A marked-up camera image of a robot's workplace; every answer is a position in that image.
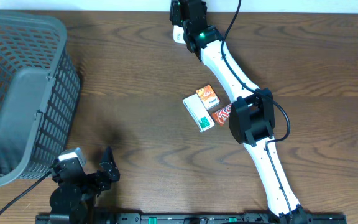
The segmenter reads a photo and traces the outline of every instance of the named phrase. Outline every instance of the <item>wire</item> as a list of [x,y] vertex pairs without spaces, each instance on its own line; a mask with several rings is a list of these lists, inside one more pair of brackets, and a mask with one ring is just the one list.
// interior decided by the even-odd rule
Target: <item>wire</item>
[[286,193],[285,193],[285,191],[284,191],[283,185],[281,184],[281,180],[280,180],[280,178],[279,178],[279,176],[278,176],[278,174],[277,174],[276,167],[274,166],[273,159],[272,159],[272,156],[270,155],[270,151],[269,151],[269,148],[268,148],[268,144],[269,144],[269,143],[271,143],[271,142],[284,141],[284,140],[286,140],[286,138],[290,135],[290,132],[291,132],[290,119],[289,119],[287,113],[285,112],[285,110],[284,110],[275,100],[273,100],[273,99],[271,99],[270,97],[265,96],[265,95],[263,95],[263,94],[260,94],[260,93],[258,93],[257,91],[255,91],[255,90],[249,88],[249,87],[237,76],[237,74],[235,73],[235,71],[234,71],[234,70],[232,69],[232,67],[229,65],[229,62],[228,62],[227,59],[226,59],[226,54],[225,54],[224,51],[223,51],[223,47],[224,47],[224,43],[225,43],[225,41],[226,41],[226,37],[227,37],[227,35],[229,34],[229,31],[230,31],[231,27],[233,26],[234,21],[235,21],[236,18],[237,18],[237,15],[238,15],[238,13],[239,13],[239,11],[240,11],[240,6],[241,6],[241,0],[239,0],[239,4],[238,4],[238,6],[237,6],[236,13],[234,14],[233,20],[231,21],[229,27],[227,28],[227,31],[226,31],[226,33],[224,34],[224,37],[223,37],[223,40],[222,40],[222,45],[221,45],[222,58],[223,58],[223,60],[224,60],[224,63],[226,63],[227,67],[229,68],[230,72],[234,75],[234,77],[237,79],[237,81],[238,81],[246,90],[250,91],[251,93],[253,93],[253,94],[255,94],[255,95],[257,95],[257,96],[259,96],[259,97],[261,97],[261,98],[266,99],[266,100],[269,101],[270,103],[273,103],[273,104],[281,111],[281,113],[284,115],[285,121],[286,121],[286,123],[287,123],[287,131],[286,131],[284,137],[282,137],[282,138],[280,138],[280,139],[273,139],[273,140],[267,141],[266,144],[265,144],[265,151],[266,151],[266,153],[267,153],[267,155],[268,155],[268,157],[269,157],[269,159],[270,159],[270,162],[272,163],[272,167],[273,167],[274,173],[275,173],[275,175],[276,175],[276,178],[277,178],[277,180],[278,180],[278,184],[279,184],[279,186],[280,186],[280,190],[283,192],[285,201],[287,202],[288,209],[289,209],[289,211],[290,211],[290,221],[289,221],[289,224],[290,224],[291,221],[292,221],[292,218],[293,218],[291,206],[290,206],[290,203],[289,203],[289,201],[288,201],[287,195],[286,195]]
[[49,176],[50,172],[47,172],[45,175],[43,175],[39,180],[37,180],[33,185],[31,185],[27,190],[25,190],[23,193],[21,193],[19,196],[17,196],[15,199],[13,199],[11,202],[9,202],[3,209],[0,211],[0,216],[11,206],[13,203],[17,202],[20,198],[25,196],[27,193],[29,193],[34,187],[36,187],[41,181],[43,181],[45,178]]

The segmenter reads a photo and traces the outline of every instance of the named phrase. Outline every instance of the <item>basket bottom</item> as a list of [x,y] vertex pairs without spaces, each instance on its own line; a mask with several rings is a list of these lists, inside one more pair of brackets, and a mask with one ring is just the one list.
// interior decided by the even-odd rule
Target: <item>basket bottom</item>
[[12,79],[0,112],[0,174],[10,173],[22,160],[47,86],[47,72],[24,68]]

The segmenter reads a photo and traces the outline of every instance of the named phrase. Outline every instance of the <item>wooden tabletop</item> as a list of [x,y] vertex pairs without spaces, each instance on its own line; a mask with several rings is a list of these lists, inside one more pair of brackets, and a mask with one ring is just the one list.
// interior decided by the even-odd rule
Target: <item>wooden tabletop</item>
[[[83,77],[67,148],[81,147],[87,172],[107,145],[121,180],[98,199],[113,211],[144,213],[266,210],[255,165],[229,127],[200,133],[182,99],[213,73],[172,40],[167,12],[32,12],[67,26],[67,49]],[[233,13],[208,14],[226,31]],[[242,13],[227,45],[245,73],[286,109],[290,137],[277,151],[293,192],[312,212],[343,212],[358,223],[358,15]],[[285,122],[276,111],[275,135]],[[0,187],[0,209],[29,187]],[[34,223],[49,212],[50,179],[20,199],[0,223]]]

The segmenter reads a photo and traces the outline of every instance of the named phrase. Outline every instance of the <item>plastic basket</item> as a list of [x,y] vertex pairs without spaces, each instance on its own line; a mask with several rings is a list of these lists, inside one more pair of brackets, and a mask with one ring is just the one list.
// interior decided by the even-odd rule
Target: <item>plastic basket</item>
[[57,19],[0,11],[0,186],[38,179],[65,148],[80,79]]

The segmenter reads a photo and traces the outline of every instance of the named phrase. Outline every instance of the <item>white background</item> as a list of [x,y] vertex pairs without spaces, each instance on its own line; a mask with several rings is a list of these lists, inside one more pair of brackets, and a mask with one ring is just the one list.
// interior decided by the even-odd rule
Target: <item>white background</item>
[[[208,11],[233,12],[237,0],[206,0]],[[169,11],[170,0],[0,0],[0,9]],[[243,0],[243,12],[358,13],[358,0]]]

